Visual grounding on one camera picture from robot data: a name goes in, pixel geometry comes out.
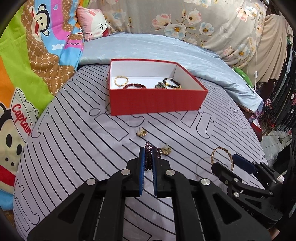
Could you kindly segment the silver wristwatch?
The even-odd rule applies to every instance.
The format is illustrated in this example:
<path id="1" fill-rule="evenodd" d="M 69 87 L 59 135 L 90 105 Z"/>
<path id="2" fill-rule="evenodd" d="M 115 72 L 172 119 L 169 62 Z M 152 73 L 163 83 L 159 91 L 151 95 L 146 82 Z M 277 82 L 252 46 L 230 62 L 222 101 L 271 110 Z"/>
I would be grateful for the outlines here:
<path id="1" fill-rule="evenodd" d="M 166 85 L 163 84 L 162 82 L 158 82 L 155 86 L 156 89 L 166 89 Z"/>

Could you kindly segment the red cardboard box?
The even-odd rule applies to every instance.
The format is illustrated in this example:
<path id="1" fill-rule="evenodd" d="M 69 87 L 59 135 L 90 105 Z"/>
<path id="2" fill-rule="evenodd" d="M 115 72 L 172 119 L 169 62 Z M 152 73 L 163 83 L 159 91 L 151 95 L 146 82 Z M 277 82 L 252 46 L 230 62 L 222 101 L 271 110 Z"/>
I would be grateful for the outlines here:
<path id="1" fill-rule="evenodd" d="M 179 63 L 112 59 L 108 72 L 111 115 L 198 110 L 208 90 Z M 162 82 L 166 89 L 154 86 Z"/>

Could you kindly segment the purple garnet bead strand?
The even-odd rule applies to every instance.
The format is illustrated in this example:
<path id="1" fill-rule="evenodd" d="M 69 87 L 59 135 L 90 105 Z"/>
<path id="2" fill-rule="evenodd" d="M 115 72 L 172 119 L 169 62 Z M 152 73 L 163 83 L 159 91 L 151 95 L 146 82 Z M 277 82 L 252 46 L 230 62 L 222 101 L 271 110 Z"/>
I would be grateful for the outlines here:
<path id="1" fill-rule="evenodd" d="M 145 171 L 152 169 L 152 149 L 156 148 L 158 158 L 161 158 L 162 150 L 161 148 L 157 148 L 152 145 L 150 142 L 145 143 L 145 162 L 144 162 L 144 169 Z"/>

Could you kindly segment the grey floral pillow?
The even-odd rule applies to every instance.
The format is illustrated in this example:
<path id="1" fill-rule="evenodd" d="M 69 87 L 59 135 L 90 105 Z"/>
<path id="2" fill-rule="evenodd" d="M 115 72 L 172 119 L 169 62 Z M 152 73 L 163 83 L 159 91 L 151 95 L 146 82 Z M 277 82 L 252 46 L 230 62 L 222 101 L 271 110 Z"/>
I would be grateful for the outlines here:
<path id="1" fill-rule="evenodd" d="M 263 1 L 90 1 L 114 32 L 164 35 L 215 52 L 243 68 L 256 53 L 267 7 Z"/>

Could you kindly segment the pink cat cushion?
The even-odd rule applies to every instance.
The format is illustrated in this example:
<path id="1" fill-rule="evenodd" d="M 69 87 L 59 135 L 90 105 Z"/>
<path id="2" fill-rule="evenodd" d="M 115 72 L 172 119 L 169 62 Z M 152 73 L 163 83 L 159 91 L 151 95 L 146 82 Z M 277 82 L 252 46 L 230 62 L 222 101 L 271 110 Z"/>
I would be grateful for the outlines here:
<path id="1" fill-rule="evenodd" d="M 110 35 L 109 24 L 100 9 L 88 9 L 79 6 L 76 10 L 76 16 L 84 40 L 91 41 Z"/>

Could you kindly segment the colourful monkey cartoon blanket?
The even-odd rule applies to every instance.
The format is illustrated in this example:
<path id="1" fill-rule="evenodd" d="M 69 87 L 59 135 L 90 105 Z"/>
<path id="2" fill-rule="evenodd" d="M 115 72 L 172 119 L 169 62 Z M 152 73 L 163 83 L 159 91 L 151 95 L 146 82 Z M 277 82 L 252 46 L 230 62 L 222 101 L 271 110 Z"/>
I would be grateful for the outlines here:
<path id="1" fill-rule="evenodd" d="M 1 209 L 13 208 L 16 172 L 33 128 L 83 50 L 76 11 L 88 1 L 1 1 Z"/>

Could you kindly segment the light blue quilt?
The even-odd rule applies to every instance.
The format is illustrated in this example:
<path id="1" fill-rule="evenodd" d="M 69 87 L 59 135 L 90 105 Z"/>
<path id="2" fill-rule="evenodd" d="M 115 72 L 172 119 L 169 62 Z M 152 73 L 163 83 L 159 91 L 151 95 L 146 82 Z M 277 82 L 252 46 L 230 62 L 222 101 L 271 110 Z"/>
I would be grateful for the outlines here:
<path id="1" fill-rule="evenodd" d="M 220 57 L 207 49 L 161 35 L 115 33 L 84 43 L 79 65 L 111 59 L 149 59 L 179 63 L 191 74 L 221 86 L 239 105 L 261 112 L 262 98 Z"/>

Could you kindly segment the beige curtain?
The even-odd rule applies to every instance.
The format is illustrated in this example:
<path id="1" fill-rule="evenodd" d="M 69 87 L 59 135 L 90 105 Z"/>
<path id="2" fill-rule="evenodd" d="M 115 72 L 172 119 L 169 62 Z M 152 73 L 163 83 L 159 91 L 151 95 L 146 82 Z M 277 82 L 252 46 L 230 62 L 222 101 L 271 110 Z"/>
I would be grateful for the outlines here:
<path id="1" fill-rule="evenodd" d="M 242 69 L 253 85 L 278 80 L 287 58 L 287 39 L 293 38 L 293 31 L 285 17 L 267 15 L 263 25 L 257 25 L 255 53 Z"/>

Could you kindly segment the gold flower earring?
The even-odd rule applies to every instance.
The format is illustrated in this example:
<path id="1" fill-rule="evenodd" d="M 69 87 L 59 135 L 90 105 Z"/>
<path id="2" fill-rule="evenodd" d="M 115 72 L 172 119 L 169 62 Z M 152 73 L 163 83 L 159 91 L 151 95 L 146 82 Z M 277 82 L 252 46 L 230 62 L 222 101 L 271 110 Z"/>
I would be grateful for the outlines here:
<path id="1" fill-rule="evenodd" d="M 145 130 L 144 128 L 139 128 L 137 131 L 136 131 L 136 135 L 138 137 L 145 137 L 147 135 L 147 130 Z"/>
<path id="2" fill-rule="evenodd" d="M 161 154 L 168 156 L 171 153 L 171 147 L 168 144 L 165 144 L 163 147 L 161 147 Z"/>

